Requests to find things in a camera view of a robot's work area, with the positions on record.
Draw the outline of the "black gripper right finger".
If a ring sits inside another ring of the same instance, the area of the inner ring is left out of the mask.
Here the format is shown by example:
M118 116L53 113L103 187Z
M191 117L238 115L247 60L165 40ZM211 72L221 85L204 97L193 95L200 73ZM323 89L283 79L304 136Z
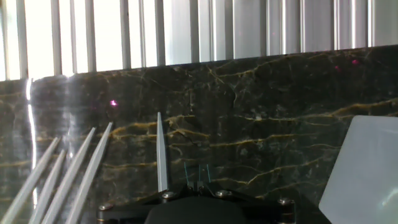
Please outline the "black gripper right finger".
M235 190L225 189L217 182L198 182L199 196L232 202L250 221L259 223L295 223L295 202L289 198L263 200Z

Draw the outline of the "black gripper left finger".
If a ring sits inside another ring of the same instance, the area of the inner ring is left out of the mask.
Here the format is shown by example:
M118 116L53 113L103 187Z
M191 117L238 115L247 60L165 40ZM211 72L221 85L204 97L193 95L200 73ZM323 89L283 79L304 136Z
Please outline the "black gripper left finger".
M97 209L96 222L109 224L126 223L130 220L133 223L144 223L149 212L156 206L191 197L197 193L198 183L188 182L187 184L172 184L166 190L125 205L116 205L110 202L103 203Z

